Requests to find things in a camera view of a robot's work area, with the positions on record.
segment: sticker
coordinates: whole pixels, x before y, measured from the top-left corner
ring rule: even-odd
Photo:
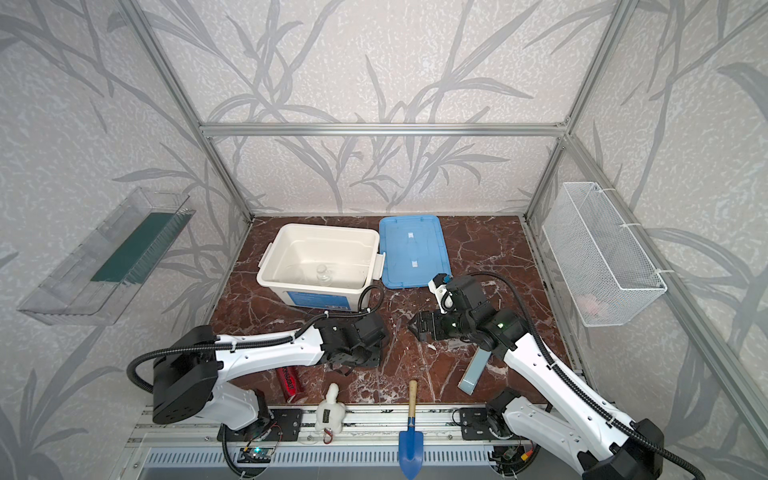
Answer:
[[[345,296],[305,292],[288,292],[288,296],[290,296],[290,299],[293,300],[296,306],[349,310],[349,301]]]

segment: wallpaper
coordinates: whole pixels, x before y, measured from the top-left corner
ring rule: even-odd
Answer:
[[[665,447],[692,462],[707,478],[768,478],[768,458],[690,344],[664,296],[626,325],[584,327],[541,225],[562,183],[586,180],[564,154],[530,223],[591,384],[633,418],[656,423],[664,430]],[[665,462],[661,478],[688,480],[690,474]]]
[[[768,2],[671,2],[625,38],[578,136],[768,394]]]
[[[0,4],[0,474],[106,478],[150,396],[124,368],[206,312],[247,225],[116,5]],[[113,326],[16,311],[135,187],[197,212]]]
[[[252,211],[263,214],[521,214],[554,146],[551,137],[216,141]]]
[[[141,5],[202,121],[559,122],[614,0]]]

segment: brown marble surface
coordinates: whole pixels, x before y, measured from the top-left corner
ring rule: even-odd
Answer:
[[[254,335],[298,328],[319,310],[285,305],[268,288],[256,282],[258,263],[266,246],[287,223],[312,223],[338,227],[379,229],[381,217],[260,217],[255,219],[240,258],[227,282],[211,324],[216,333]],[[445,244],[454,276],[490,270],[509,278],[518,288],[536,319],[550,349],[567,362],[565,348],[549,308],[541,278],[517,217],[441,217]],[[499,305],[515,308],[512,295],[495,279],[482,278],[485,292]],[[536,389],[503,362],[493,358],[486,366],[473,395],[458,389],[476,347],[459,340],[418,343],[407,329],[408,320],[422,310],[436,310],[435,297],[424,288],[387,290],[379,314],[391,339],[378,369],[356,369],[349,376],[328,365],[297,367],[304,393],[295,403],[319,403],[331,382],[340,387],[344,403],[407,403],[408,381],[419,380],[419,402],[482,403],[505,386],[541,402]],[[285,403],[274,371],[240,377],[233,383],[260,389],[269,404]]]

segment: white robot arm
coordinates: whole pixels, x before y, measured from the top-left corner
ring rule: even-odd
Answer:
[[[198,326],[171,347],[134,359],[128,378],[153,394],[155,423],[195,416],[257,438],[271,423],[264,397],[236,387],[231,379],[281,366],[379,365],[389,335],[377,313],[324,317],[298,330],[251,336],[216,336],[210,326]],[[150,359],[156,359],[153,385],[136,373]]]
[[[496,310],[474,276],[501,280],[514,293],[525,318]],[[470,273],[430,285],[440,310],[420,312],[409,330],[420,341],[465,337],[520,373],[557,409],[562,419],[506,389],[486,405],[488,426],[499,438],[512,434],[532,440],[588,480],[653,480],[663,459],[703,480],[701,471],[664,449],[664,435],[650,420],[635,422],[606,402],[561,362],[538,335],[522,298],[508,280],[493,272]]]

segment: red can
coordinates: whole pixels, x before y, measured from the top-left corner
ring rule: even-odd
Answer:
[[[283,397],[286,402],[291,403],[297,395],[304,391],[299,381],[299,372],[295,366],[281,366],[276,371],[280,388],[283,389]]]

